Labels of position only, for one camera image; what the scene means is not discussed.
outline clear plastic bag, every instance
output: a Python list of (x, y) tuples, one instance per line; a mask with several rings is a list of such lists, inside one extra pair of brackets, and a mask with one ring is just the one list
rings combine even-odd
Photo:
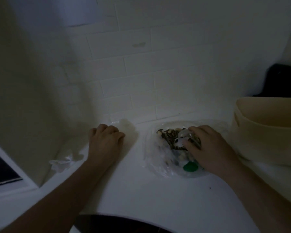
[[(177, 128), (187, 129), (190, 126), (200, 125), (209, 125), (224, 138), (227, 137), (228, 124), (220, 120), (172, 121), (154, 124), (148, 129), (143, 142), (146, 167), (156, 175), (164, 177), (199, 177), (208, 174), (188, 151), (184, 153), (183, 150), (171, 150), (167, 141), (157, 134), (157, 131), (160, 129), (163, 129), (163, 131)], [(183, 167), (188, 162), (196, 163), (198, 165), (197, 170), (194, 172), (185, 171)]]

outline tile backsplash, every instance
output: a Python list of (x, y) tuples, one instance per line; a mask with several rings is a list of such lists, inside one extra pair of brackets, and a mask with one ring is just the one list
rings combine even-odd
[(231, 109), (235, 98), (259, 93), (291, 33), (291, 0), (97, 2), (97, 23), (34, 40), (72, 130)]

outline left hand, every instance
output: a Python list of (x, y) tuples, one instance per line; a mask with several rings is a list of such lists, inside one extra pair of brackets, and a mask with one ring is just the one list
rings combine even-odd
[(89, 130), (89, 149), (87, 161), (94, 166), (111, 166), (119, 157), (125, 134), (114, 126), (100, 124)]

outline hand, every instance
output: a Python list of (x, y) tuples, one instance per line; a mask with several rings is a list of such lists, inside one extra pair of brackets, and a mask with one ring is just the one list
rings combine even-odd
[(118, 159), (124, 137), (125, 134), (114, 126), (100, 124), (97, 129), (90, 129), (87, 161), (108, 168)]
[(183, 144), (207, 171), (224, 179), (235, 168), (243, 166), (232, 147), (213, 128), (203, 125), (188, 129), (199, 137), (201, 150), (189, 141), (184, 141)]

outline white countertop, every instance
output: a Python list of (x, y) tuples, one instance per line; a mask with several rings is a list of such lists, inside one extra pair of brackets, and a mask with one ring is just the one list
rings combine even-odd
[[(232, 189), (220, 178), (212, 174), (191, 179), (160, 178), (144, 168), (142, 140), (151, 124), (199, 118), (209, 119), (191, 113), (135, 125), (136, 142), (129, 150), (126, 147), (124, 157), (102, 178), (82, 213), (127, 217), (179, 233), (259, 232)], [(227, 121), (229, 116), (220, 118)], [(86, 155), (87, 151), (85, 146), (80, 153)], [(39, 191), (0, 199), (0, 227), (51, 192), (82, 162), (78, 161), (65, 172), (54, 175)], [(291, 201), (291, 168), (252, 162), (246, 164)]]

